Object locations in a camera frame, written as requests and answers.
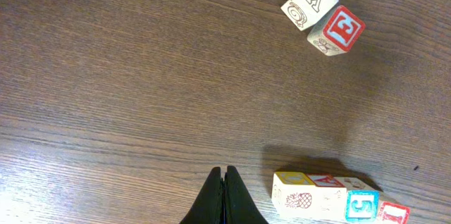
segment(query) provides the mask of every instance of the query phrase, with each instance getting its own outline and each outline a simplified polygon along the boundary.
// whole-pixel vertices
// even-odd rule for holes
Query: dark brown wood surface
[[[340,0],[334,57],[285,1],[0,0],[0,223],[178,223],[227,165],[270,223],[279,168],[451,223],[451,0]]]

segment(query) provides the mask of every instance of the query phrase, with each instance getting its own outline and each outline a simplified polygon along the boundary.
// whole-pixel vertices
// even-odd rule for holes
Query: row of blocks
[[[282,218],[406,224],[410,208],[358,178],[275,172],[272,202]]]
[[[288,0],[282,11],[300,29],[313,25],[307,41],[327,56],[348,52],[365,29],[365,23],[338,0]]]

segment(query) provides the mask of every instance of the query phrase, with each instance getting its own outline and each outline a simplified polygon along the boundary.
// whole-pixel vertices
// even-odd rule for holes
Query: alphabet block
[[[410,208],[397,203],[387,194],[380,192],[379,211],[377,223],[380,224],[407,224]]]
[[[301,172],[275,172],[271,200],[283,218],[320,216],[320,191]]]
[[[378,214],[379,192],[357,178],[335,178],[347,188],[345,220],[374,222]]]
[[[347,8],[338,6],[315,25],[307,40],[327,56],[343,54],[352,48],[365,27]]]
[[[336,180],[332,175],[313,175],[307,176],[315,183],[320,191],[321,220],[344,220],[345,206],[347,199],[346,187]]]
[[[338,0],[288,0],[282,11],[300,29],[305,30],[317,23]]]

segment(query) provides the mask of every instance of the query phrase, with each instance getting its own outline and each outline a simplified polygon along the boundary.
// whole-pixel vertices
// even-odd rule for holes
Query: toy block
[[[347,188],[345,220],[374,222],[378,214],[379,192],[358,178],[335,178]]]
[[[301,172],[275,172],[271,200],[282,218],[320,216],[320,191]]]
[[[305,30],[315,25],[338,0],[288,0],[282,11],[299,28]]]
[[[364,29],[363,21],[344,6],[338,6],[315,25],[307,41],[325,55],[334,56],[348,52]]]
[[[379,211],[377,223],[380,224],[407,224],[410,208],[403,206],[387,194],[380,192]]]
[[[319,211],[321,220],[344,220],[347,199],[346,187],[332,175],[307,174],[321,195]]]

